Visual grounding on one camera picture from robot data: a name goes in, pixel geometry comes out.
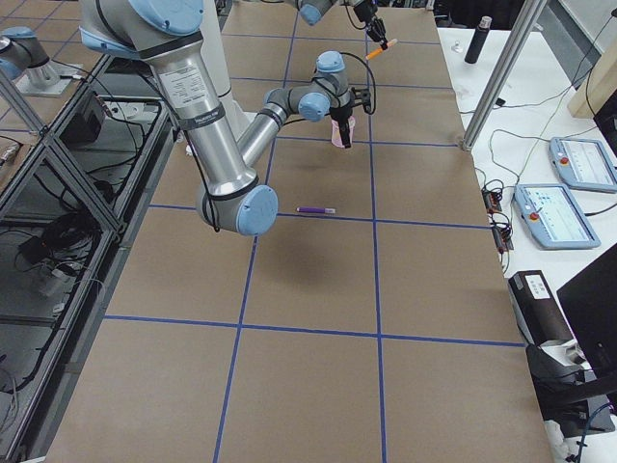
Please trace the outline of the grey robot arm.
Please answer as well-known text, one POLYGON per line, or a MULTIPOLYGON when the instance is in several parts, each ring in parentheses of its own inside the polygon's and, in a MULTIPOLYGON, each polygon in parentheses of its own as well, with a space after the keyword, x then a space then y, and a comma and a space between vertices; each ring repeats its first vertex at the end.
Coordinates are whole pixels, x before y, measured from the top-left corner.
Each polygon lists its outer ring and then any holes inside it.
POLYGON ((162 98, 204 174, 198 210, 215 230, 262 235, 275 223, 277 194, 260 183, 254 165, 298 114, 319 122, 331 117, 342 145, 351 146, 349 120, 361 105, 376 107, 374 89, 348 82, 343 53, 326 51, 307 85, 278 88, 245 129, 229 117, 231 101, 213 76, 226 79, 220 23, 212 1, 84 1, 82 42, 101 54, 146 63, 162 98))
POLYGON ((388 47, 387 30, 384 21, 378 16, 378 4, 370 0, 295 0, 286 1, 300 14, 306 24, 317 24, 330 10, 336 7, 345 9, 351 25, 364 31, 383 49, 388 47))

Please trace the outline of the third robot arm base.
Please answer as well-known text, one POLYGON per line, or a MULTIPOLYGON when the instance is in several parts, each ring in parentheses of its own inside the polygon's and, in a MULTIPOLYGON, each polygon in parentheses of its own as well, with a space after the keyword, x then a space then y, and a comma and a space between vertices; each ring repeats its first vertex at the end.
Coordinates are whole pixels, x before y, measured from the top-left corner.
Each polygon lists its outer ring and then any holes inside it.
POLYGON ((12 81, 26 73, 31 85, 40 90, 60 81, 37 35, 26 26, 14 26, 1 32, 1 71, 12 81))

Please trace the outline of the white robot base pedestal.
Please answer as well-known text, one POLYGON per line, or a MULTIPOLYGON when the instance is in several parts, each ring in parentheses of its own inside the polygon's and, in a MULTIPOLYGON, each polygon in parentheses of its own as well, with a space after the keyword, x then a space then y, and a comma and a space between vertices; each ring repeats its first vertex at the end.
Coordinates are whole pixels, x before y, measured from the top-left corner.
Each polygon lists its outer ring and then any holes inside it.
POLYGON ((245 112, 233 96, 215 1, 203 0, 202 2, 201 56, 217 96, 225 107, 234 137, 238 139, 254 120, 255 113, 245 112))

